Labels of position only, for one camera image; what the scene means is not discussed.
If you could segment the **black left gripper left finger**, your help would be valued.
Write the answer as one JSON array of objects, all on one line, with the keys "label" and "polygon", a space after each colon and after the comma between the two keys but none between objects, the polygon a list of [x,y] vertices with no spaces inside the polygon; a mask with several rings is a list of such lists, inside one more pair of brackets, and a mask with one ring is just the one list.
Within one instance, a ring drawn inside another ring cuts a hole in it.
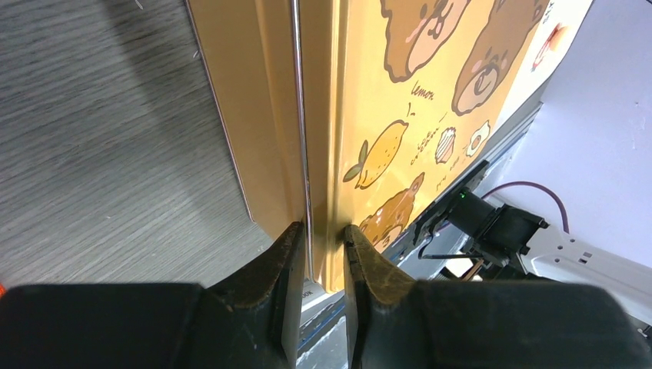
[{"label": "black left gripper left finger", "polygon": [[224,280],[32,284],[1,299],[3,368],[293,368],[304,226]]}]

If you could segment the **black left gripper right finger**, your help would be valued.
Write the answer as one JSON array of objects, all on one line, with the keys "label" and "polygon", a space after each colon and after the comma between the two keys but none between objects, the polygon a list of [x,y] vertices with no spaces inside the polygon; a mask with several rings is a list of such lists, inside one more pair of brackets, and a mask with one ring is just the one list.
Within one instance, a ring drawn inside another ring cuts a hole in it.
[{"label": "black left gripper right finger", "polygon": [[344,229],[352,368],[649,368],[605,290],[537,281],[416,280]]}]

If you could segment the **silver box lid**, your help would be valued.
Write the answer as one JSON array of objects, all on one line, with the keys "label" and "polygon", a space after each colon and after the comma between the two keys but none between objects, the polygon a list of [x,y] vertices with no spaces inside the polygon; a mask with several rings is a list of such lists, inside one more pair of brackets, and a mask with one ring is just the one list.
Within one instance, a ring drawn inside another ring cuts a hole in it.
[{"label": "silver box lid", "polygon": [[549,1],[299,1],[311,274],[389,248],[492,136]]}]

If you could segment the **gold chocolate tray box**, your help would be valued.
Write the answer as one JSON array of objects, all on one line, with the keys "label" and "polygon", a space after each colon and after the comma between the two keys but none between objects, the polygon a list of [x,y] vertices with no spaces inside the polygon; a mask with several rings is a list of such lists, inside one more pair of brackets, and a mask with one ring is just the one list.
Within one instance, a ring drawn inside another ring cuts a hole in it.
[{"label": "gold chocolate tray box", "polygon": [[248,213],[276,238],[306,211],[290,3],[188,8]]}]

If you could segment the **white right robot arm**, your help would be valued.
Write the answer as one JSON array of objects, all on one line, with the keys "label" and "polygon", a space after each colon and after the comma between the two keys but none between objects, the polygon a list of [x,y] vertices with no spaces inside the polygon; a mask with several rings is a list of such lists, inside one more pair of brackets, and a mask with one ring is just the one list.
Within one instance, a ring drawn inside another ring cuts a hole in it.
[{"label": "white right robot arm", "polygon": [[504,204],[494,207],[468,188],[436,201],[418,227],[433,233],[446,222],[472,244],[466,258],[569,284],[589,284],[614,296],[632,317],[651,323],[651,269],[578,240],[542,217]]}]

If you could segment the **strawberry pattern tray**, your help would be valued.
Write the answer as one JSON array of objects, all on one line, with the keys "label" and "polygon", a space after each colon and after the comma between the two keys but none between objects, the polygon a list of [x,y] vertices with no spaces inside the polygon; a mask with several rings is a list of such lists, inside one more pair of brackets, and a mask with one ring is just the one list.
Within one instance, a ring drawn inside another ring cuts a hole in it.
[{"label": "strawberry pattern tray", "polygon": [[550,1],[519,64],[495,128],[502,126],[549,79],[567,54],[591,0]]}]

